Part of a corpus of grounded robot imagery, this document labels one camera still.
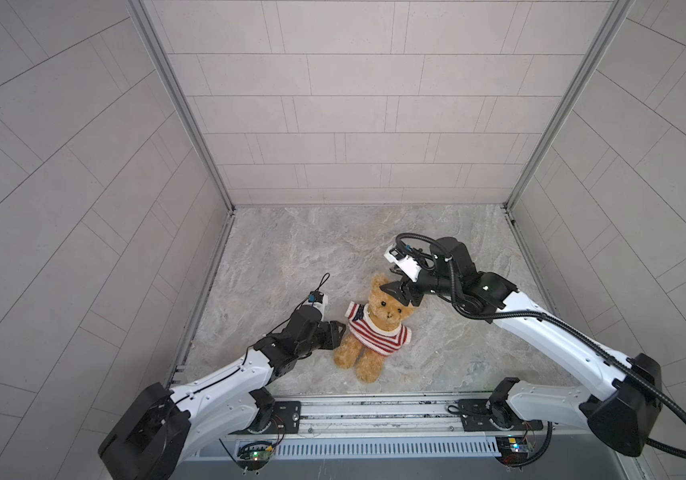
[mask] side wall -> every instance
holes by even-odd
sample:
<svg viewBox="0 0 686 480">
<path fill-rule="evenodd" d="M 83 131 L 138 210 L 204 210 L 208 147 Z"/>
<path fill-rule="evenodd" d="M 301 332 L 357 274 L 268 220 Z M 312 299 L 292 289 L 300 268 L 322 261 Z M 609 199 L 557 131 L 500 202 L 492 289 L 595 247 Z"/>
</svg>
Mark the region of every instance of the side wall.
<svg viewBox="0 0 686 480">
<path fill-rule="evenodd" d="M 236 204 L 505 201 L 609 6 L 145 3 Z"/>
<path fill-rule="evenodd" d="M 513 216 L 559 314 L 655 358 L 686 410 L 686 0 L 637 0 Z M 686 447 L 668 411 L 652 437 Z"/>
<path fill-rule="evenodd" d="M 224 218 L 123 0 L 0 0 L 0 479 L 101 475 Z"/>
</svg>

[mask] teddy bear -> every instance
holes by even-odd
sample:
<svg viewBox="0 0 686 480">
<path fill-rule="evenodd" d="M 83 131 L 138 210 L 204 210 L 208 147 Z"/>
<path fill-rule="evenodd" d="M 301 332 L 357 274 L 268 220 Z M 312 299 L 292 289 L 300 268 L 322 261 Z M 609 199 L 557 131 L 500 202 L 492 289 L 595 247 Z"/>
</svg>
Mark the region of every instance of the teddy bear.
<svg viewBox="0 0 686 480">
<path fill-rule="evenodd" d="M 373 383 L 381 374 L 386 357 L 407 345 L 412 331 L 401 323 L 415 307 L 404 306 L 396 298 L 381 290 L 388 283 L 386 275 L 372 279 L 369 303 L 351 302 L 345 313 L 348 335 L 335 349 L 335 364 L 350 369 L 356 364 L 356 376 L 365 383 Z"/>
</svg>

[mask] gray marble surface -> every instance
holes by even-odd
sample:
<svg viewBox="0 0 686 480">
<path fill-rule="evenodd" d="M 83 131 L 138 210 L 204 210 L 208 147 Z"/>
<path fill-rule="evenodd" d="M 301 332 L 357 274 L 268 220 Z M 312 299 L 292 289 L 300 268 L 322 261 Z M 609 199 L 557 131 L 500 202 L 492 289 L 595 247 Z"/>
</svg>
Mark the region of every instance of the gray marble surface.
<svg viewBox="0 0 686 480">
<path fill-rule="evenodd" d="M 542 304 L 530 270 L 497 205 L 243 208 L 187 359 L 193 381 L 244 354 L 265 332 L 331 274 L 322 291 L 326 315 L 344 321 L 351 300 L 366 301 L 374 274 L 388 272 L 383 252 L 396 234 L 455 236 L 482 271 L 516 283 Z M 513 334 L 459 316 L 426 296 L 405 322 L 410 345 L 386 361 L 380 379 L 366 385 L 339 370 L 332 352 L 317 351 L 271 383 L 275 395 L 342 392 L 452 392 L 491 390 L 506 376 L 552 385 L 577 383 Z"/>
</svg>

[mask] red and white striped sweater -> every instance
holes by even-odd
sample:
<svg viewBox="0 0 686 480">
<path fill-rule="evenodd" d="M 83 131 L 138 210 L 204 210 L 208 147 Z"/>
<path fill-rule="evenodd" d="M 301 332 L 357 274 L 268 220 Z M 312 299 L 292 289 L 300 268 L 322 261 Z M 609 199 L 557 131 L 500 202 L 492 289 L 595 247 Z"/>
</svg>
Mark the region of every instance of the red and white striped sweater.
<svg viewBox="0 0 686 480">
<path fill-rule="evenodd" d="M 387 332 L 377 328 L 370 320 L 370 313 L 367 305 L 351 302 L 345 312 L 348 319 L 348 328 L 351 334 L 368 349 L 389 356 L 393 352 L 407 345 L 412 339 L 412 330 L 404 325 Z"/>
</svg>

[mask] teddy bear's foot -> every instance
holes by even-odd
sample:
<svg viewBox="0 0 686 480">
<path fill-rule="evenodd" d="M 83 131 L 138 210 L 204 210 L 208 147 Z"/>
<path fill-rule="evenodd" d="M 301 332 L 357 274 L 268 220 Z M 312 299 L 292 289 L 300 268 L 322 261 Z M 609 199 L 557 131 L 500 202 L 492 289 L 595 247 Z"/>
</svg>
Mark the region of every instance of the teddy bear's foot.
<svg viewBox="0 0 686 480">
<path fill-rule="evenodd" d="M 356 376 L 364 383 L 373 383 L 381 375 L 386 357 L 373 350 L 365 350 L 356 364 Z"/>
<path fill-rule="evenodd" d="M 335 364 L 342 369 L 350 369 L 356 363 L 356 359 L 359 358 L 359 353 L 363 347 L 355 336 L 347 336 L 335 349 Z"/>
</svg>

